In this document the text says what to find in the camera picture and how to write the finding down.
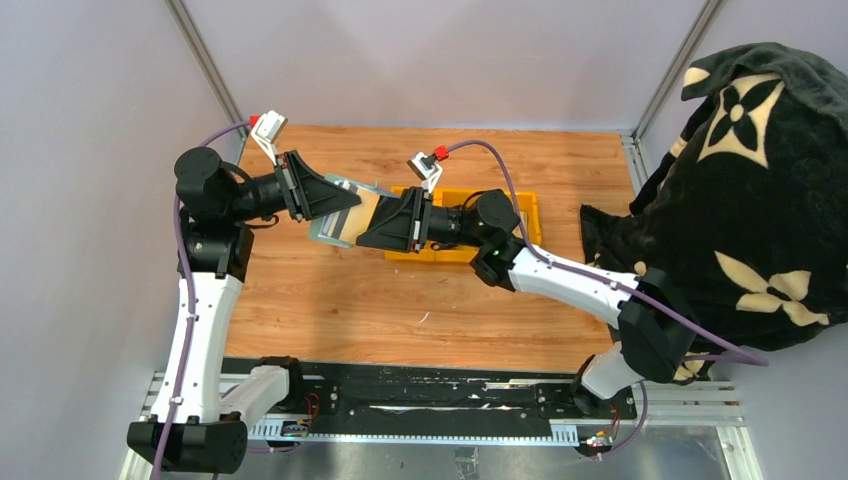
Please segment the green leather card holder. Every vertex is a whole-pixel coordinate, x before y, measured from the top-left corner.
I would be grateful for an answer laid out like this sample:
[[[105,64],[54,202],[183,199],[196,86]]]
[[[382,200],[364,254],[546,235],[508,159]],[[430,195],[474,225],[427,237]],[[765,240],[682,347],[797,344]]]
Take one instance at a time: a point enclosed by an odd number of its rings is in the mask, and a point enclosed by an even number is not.
[[[328,174],[326,180],[358,196],[360,203],[310,222],[308,238],[341,248],[353,248],[357,238],[364,233],[382,196],[391,193],[343,176]]]

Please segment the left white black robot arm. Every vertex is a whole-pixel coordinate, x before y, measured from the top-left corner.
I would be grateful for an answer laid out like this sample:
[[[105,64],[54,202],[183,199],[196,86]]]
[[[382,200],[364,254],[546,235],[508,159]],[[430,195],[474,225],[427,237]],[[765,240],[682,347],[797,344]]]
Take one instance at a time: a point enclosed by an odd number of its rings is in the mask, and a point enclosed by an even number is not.
[[[320,219],[361,202],[350,185],[311,169],[295,151],[276,155],[270,173],[248,175],[212,148],[175,162],[173,211],[179,279],[177,324],[165,376],[144,420],[128,427],[128,447],[165,472],[231,474],[249,431],[270,410],[314,414],[318,400],[292,357],[261,361],[229,392],[220,374],[232,314],[243,289],[255,230],[281,213]]]

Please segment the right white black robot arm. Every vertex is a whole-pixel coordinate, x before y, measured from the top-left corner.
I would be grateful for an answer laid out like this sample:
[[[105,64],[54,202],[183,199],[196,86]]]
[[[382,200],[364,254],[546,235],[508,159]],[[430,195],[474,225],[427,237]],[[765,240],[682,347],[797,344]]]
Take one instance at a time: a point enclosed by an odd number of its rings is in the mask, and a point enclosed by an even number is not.
[[[428,242],[472,247],[469,264],[486,285],[557,300],[618,332],[613,346],[578,372],[570,393],[580,415],[598,416],[615,394],[637,382],[671,383],[683,365],[695,320],[663,271],[614,272],[546,252],[516,235],[521,218],[501,190],[453,207],[434,205],[421,187],[371,202],[353,229],[356,245],[399,253],[419,251]]]

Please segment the middle yellow plastic bin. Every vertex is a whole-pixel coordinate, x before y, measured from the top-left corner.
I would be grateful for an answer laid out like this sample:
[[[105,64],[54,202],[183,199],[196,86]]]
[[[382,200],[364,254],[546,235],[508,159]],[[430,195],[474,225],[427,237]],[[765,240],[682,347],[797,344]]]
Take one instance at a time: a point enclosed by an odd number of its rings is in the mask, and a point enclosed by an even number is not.
[[[462,188],[437,188],[433,195],[433,208],[454,208],[468,206],[477,196],[483,193],[482,190],[475,191],[473,189]],[[444,264],[467,264],[477,253],[478,248],[473,246],[454,246],[450,248],[435,248],[435,243],[430,241],[428,248],[433,254],[435,263]]]

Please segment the right yellow plastic bin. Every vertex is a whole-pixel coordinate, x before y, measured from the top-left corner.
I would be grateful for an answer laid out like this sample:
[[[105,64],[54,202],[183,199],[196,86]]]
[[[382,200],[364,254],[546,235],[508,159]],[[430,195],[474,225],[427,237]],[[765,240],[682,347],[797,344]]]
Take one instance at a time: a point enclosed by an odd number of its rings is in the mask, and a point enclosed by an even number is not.
[[[488,225],[488,242],[495,246],[536,244],[528,221],[531,215],[516,209],[512,199],[502,190],[492,190],[478,201],[481,219]]]

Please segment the black floral blanket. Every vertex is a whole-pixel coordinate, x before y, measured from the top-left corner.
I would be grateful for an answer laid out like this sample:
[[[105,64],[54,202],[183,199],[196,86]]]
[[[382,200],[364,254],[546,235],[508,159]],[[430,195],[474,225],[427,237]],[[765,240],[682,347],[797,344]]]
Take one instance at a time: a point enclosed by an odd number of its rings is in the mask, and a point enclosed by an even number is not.
[[[699,105],[626,215],[584,205],[587,264],[664,271],[715,337],[761,351],[847,320],[847,77],[779,43],[693,61]]]

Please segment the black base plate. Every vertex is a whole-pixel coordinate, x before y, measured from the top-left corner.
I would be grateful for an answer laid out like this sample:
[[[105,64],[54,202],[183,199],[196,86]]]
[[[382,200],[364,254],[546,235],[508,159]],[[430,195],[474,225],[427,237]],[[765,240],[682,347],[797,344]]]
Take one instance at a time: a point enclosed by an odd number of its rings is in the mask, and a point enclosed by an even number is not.
[[[630,388],[582,411],[571,373],[302,362],[318,395],[316,435],[541,439],[554,420],[608,426],[637,417]]]

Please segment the aluminium frame rail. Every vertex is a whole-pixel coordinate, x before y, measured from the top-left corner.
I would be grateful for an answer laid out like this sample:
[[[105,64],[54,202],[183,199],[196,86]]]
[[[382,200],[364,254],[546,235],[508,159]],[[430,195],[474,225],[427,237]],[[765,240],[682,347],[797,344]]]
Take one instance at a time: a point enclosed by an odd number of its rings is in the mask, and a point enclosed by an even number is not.
[[[305,381],[311,402],[260,418],[247,432],[255,449],[309,442],[567,447],[598,462],[629,453],[652,428],[685,437],[707,428],[732,478],[762,475],[726,382],[634,385],[587,414],[572,401],[568,374],[317,364]]]

